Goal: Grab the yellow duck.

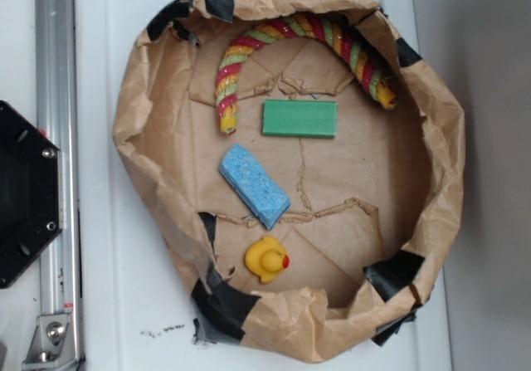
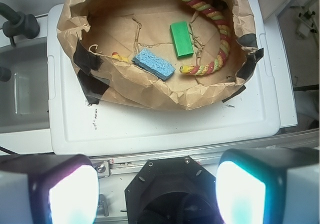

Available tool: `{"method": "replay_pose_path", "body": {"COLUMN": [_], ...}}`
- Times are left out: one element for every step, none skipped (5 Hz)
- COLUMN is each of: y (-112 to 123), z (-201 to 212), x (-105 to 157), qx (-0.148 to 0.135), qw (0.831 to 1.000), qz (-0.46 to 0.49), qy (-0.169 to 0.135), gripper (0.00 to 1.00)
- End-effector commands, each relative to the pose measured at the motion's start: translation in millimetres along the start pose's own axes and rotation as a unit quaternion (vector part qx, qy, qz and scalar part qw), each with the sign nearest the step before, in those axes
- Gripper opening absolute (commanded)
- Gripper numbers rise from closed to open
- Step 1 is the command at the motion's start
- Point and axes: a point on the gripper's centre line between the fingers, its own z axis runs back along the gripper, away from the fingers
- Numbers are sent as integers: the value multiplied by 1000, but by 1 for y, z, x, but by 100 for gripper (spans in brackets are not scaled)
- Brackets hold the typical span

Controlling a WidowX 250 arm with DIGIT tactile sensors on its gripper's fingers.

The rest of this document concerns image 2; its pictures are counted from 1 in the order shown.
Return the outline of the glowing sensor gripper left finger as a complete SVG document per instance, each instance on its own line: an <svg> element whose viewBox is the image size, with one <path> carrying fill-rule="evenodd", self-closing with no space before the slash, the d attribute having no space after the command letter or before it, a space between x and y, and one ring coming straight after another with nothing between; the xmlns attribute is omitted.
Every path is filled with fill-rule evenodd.
<svg viewBox="0 0 320 224"><path fill-rule="evenodd" d="M94 223L99 179L82 154L2 155L1 223Z"/></svg>

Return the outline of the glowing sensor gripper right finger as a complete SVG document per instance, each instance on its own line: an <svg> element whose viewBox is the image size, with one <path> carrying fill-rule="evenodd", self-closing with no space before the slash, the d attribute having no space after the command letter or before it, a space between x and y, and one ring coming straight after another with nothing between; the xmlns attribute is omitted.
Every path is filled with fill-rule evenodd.
<svg viewBox="0 0 320 224"><path fill-rule="evenodd" d="M319 223L320 152L309 147L223 153L216 198L225 223Z"/></svg>

